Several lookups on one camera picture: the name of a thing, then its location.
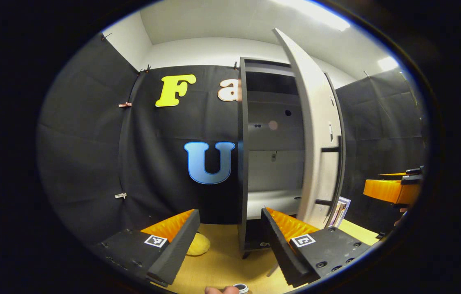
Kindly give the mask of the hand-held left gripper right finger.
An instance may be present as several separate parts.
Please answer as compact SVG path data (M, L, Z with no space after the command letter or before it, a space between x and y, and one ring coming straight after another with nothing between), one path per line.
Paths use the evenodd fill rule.
M261 220L285 281L294 288L341 271L370 248L337 227L317 229L271 208L262 208Z

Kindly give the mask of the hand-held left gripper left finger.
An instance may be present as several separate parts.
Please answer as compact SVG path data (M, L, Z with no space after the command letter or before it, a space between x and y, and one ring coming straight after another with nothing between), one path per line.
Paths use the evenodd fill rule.
M200 225L191 209L145 229L123 229L92 246L92 252L130 279L173 284Z

